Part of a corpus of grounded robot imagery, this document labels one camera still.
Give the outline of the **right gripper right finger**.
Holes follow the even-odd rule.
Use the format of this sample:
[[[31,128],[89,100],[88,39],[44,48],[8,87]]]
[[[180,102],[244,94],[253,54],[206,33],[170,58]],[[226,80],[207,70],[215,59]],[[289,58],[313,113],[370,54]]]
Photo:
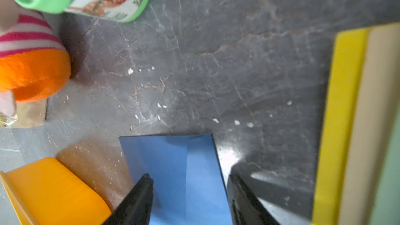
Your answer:
[[[234,225],[279,225],[239,175],[229,176],[227,195]]]

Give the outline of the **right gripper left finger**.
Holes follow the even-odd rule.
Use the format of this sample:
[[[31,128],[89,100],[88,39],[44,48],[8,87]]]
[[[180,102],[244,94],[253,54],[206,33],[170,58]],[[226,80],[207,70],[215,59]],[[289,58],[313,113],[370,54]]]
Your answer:
[[[144,174],[103,225],[149,225],[154,181]]]

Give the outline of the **yellow plastic storage tray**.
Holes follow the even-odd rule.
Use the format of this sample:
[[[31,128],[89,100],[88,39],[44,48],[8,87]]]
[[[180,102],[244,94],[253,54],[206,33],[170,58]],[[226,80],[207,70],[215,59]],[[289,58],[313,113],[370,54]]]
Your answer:
[[[101,225],[112,214],[100,195],[51,157],[1,172],[1,182],[22,225]]]

